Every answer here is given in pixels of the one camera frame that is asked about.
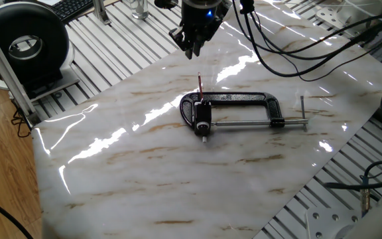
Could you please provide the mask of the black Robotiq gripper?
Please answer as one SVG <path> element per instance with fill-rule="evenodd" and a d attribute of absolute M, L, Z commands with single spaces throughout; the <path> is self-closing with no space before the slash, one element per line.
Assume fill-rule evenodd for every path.
<path fill-rule="evenodd" d="M 204 43 L 212 39 L 230 7 L 231 1 L 225 0 L 182 0 L 180 26 L 168 35 L 191 60 L 193 53 L 199 56 Z M 197 27 L 194 41 L 190 27 Z"/>

